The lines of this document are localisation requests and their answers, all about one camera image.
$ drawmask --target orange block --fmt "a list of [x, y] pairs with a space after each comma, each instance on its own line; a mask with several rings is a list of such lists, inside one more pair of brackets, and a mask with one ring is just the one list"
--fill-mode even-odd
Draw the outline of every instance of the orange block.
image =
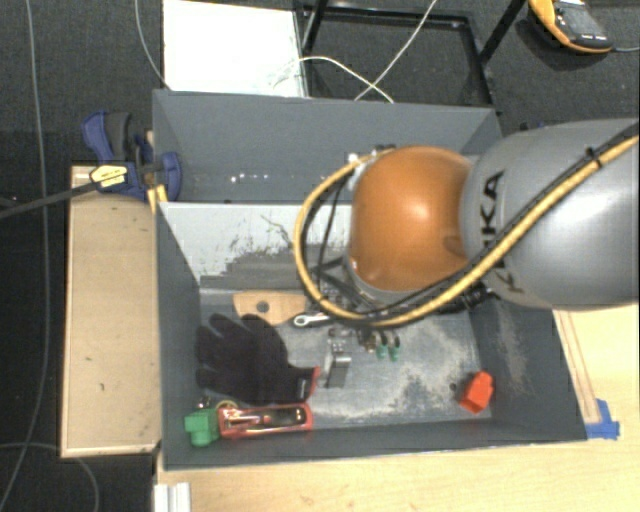
[[489, 405], [491, 395], [493, 377], [485, 371], [480, 371], [473, 376], [458, 403], [468, 411], [478, 414]]

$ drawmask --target gray plastic box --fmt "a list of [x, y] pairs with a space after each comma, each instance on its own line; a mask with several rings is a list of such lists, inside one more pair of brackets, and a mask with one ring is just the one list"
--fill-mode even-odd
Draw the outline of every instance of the gray plastic box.
[[[212, 312], [233, 317], [235, 292], [300, 290], [289, 240], [311, 188], [348, 153], [376, 144], [434, 144], [474, 157], [500, 132], [484, 108], [158, 91], [154, 136], [158, 154], [177, 151], [185, 173], [180, 202], [160, 204], [157, 215], [167, 470], [586, 439], [551, 312], [490, 300], [399, 329], [397, 363], [350, 342], [344, 388], [319, 387], [309, 401], [312, 432], [193, 448], [183, 418], [205, 394], [195, 382], [195, 330]], [[312, 245], [325, 218], [321, 211], [310, 230]], [[333, 226], [335, 254], [348, 221], [347, 196]], [[323, 365], [327, 327], [278, 328], [293, 364]], [[457, 398], [480, 369], [493, 375], [495, 393], [473, 415]]]

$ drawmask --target yellow cable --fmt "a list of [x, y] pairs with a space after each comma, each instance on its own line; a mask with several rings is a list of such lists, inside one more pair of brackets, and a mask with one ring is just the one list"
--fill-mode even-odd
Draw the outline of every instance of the yellow cable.
[[[631, 137], [620, 144], [608, 149], [602, 155], [600, 155], [598, 161], [602, 166], [616, 159], [622, 153], [627, 151], [631, 146], [638, 143], [638, 136]], [[391, 150], [387, 150], [380, 153], [379, 156], [388, 153]], [[362, 313], [354, 313], [346, 309], [342, 309], [336, 306], [322, 295], [322, 292], [315, 285], [309, 271], [304, 263], [302, 256], [302, 228], [304, 226], [307, 214], [313, 204], [318, 198], [331, 188], [337, 181], [348, 176], [354, 171], [354, 169], [362, 163], [369, 161], [372, 156], [363, 157], [362, 159], [351, 162], [344, 167], [338, 169], [334, 174], [329, 176], [324, 182], [318, 185], [313, 192], [302, 203], [302, 207], [296, 219], [296, 224], [293, 231], [293, 256], [295, 259], [298, 274], [300, 280], [306, 291], [311, 298], [315, 300], [324, 310], [335, 315], [339, 318], [347, 320], [366, 320], [367, 316]], [[563, 181], [560, 185], [554, 188], [549, 194], [547, 194], [538, 204], [536, 204], [524, 217], [518, 221], [515, 226], [509, 231], [509, 233], [489, 252], [483, 259], [481, 259], [473, 269], [466, 274], [459, 281], [451, 285], [445, 291], [443, 291], [437, 297], [431, 299], [429, 302], [415, 308], [408, 313], [399, 315], [388, 320], [379, 320], [377, 322], [371, 322], [372, 327], [394, 327], [412, 320], [417, 320], [420, 317], [428, 315], [443, 305], [447, 304], [462, 292], [464, 292], [469, 286], [476, 283], [481, 279], [491, 268], [498, 263], [504, 256], [511, 250], [511, 248], [533, 227], [533, 225], [553, 206], [555, 206], [562, 198], [569, 194], [573, 189], [585, 181], [589, 176], [596, 173], [601, 167], [598, 161], [591, 161], [581, 167], [576, 173]]]

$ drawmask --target metal bracket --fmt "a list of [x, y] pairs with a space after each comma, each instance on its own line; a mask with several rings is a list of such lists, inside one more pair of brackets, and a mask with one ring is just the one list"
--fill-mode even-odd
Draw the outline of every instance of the metal bracket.
[[181, 482], [175, 486], [156, 484], [153, 486], [154, 512], [191, 512], [191, 486]]
[[347, 340], [329, 339], [330, 353], [325, 364], [327, 388], [342, 388], [347, 380], [347, 372], [351, 366], [351, 353], [347, 352]]

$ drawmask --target wooden piece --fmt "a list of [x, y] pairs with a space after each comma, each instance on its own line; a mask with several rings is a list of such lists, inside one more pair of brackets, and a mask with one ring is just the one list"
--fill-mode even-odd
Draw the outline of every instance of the wooden piece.
[[[90, 168], [72, 170], [72, 185]], [[63, 457], [150, 452], [160, 440], [153, 220], [132, 198], [71, 201]]]
[[278, 325], [303, 313], [306, 304], [307, 298], [301, 293], [251, 290], [233, 296], [238, 315], [257, 315], [271, 325]]

